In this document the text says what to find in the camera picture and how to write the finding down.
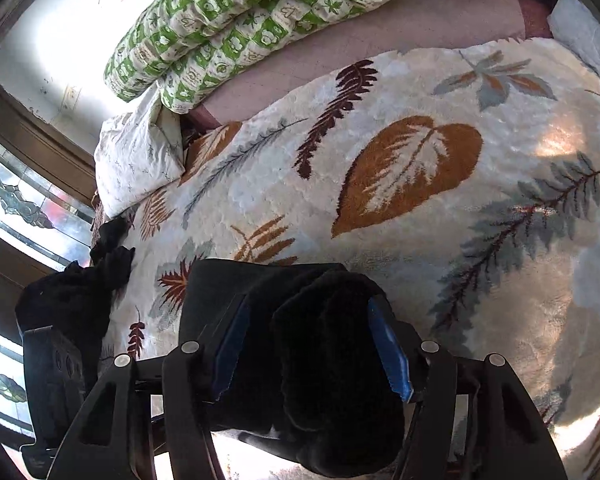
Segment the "black pants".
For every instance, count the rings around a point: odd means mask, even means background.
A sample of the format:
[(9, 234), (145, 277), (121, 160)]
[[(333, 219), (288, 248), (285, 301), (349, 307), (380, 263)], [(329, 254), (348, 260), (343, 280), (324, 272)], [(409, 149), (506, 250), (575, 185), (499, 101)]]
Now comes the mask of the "black pants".
[(385, 292), (340, 263), (202, 259), (188, 271), (178, 340), (205, 341), (232, 304), (234, 370), (212, 380), (213, 431), (329, 478), (374, 474), (402, 448), (410, 393), (394, 339), (375, 323)]

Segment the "black garment pile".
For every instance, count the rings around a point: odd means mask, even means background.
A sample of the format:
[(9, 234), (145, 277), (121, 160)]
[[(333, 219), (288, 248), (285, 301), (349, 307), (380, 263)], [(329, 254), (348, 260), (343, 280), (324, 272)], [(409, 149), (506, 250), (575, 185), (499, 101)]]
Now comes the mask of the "black garment pile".
[(102, 224), (90, 252), (91, 266), (73, 261), (65, 270), (40, 278), (23, 289), (15, 306), (20, 333), (53, 326), (79, 350), (87, 389), (97, 382), (112, 296), (131, 275), (135, 250), (121, 245), (130, 225), (123, 217)]

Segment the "leaf-patterned plush blanket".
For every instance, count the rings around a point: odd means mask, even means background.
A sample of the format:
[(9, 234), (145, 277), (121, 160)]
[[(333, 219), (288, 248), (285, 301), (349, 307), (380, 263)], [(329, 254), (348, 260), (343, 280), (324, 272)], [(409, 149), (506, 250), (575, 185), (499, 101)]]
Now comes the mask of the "leaf-patterned plush blanket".
[(550, 39), (388, 52), (193, 142), (140, 203), (102, 364), (178, 340), (193, 264), (340, 262), (422, 336), (501, 353), (600, 479), (600, 70)]

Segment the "green patterned quilt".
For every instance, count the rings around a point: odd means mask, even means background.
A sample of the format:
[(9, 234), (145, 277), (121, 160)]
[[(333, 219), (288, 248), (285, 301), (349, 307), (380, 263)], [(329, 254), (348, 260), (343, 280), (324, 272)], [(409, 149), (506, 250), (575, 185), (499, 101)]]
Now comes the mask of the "green patterned quilt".
[(130, 102), (158, 84), (185, 114), (216, 88), (306, 36), (390, 0), (154, 0), (119, 41), (105, 81)]

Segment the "pink quilted bed sheet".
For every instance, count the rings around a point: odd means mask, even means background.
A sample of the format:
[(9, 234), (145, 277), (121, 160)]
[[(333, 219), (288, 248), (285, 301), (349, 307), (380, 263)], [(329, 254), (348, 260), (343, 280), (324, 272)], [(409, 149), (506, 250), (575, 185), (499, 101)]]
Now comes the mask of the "pink quilted bed sheet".
[(315, 78), (391, 50), (548, 37), (554, 5), (554, 0), (391, 0), (269, 55), (215, 90), (187, 118), (200, 131), (243, 122)]

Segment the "light blue crumpled sheet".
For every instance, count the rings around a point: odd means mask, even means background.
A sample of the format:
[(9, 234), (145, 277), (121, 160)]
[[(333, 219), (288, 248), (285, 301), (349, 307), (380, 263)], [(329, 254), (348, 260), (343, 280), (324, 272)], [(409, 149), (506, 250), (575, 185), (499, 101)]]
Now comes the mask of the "light blue crumpled sheet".
[(547, 19), (553, 37), (600, 77), (600, 23), (579, 0), (557, 0)]

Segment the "wooden window frame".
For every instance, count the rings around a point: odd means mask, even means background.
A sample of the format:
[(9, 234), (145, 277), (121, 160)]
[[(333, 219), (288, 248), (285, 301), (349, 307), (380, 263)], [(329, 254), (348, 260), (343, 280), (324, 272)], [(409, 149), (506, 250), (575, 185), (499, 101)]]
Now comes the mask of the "wooden window frame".
[(15, 306), (23, 289), (87, 264), (92, 155), (0, 84), (0, 441), (34, 437)]

